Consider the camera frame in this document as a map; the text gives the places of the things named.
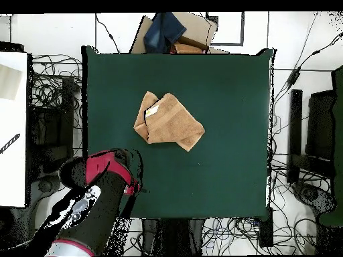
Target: crumpled towel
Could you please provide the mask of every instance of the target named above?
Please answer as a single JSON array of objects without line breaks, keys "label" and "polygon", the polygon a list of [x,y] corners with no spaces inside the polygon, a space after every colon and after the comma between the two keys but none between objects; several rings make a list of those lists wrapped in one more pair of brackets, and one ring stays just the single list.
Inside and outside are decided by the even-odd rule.
[{"label": "crumpled towel", "polygon": [[133,128],[148,144],[176,142],[187,152],[205,133],[204,127],[170,93],[158,100],[147,92]]}]

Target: green table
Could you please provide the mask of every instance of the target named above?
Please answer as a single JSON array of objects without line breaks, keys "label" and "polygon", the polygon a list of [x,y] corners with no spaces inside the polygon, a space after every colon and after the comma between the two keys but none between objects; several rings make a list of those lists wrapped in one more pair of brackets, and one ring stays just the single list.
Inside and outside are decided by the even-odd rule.
[{"label": "green table", "polygon": [[[258,56],[97,54],[86,47],[82,54],[88,154],[118,147],[143,157],[148,193],[140,193],[132,217],[265,215],[273,50]],[[148,145],[133,130],[147,91],[159,98],[172,93],[202,123],[206,132],[189,153],[176,143]]]}]

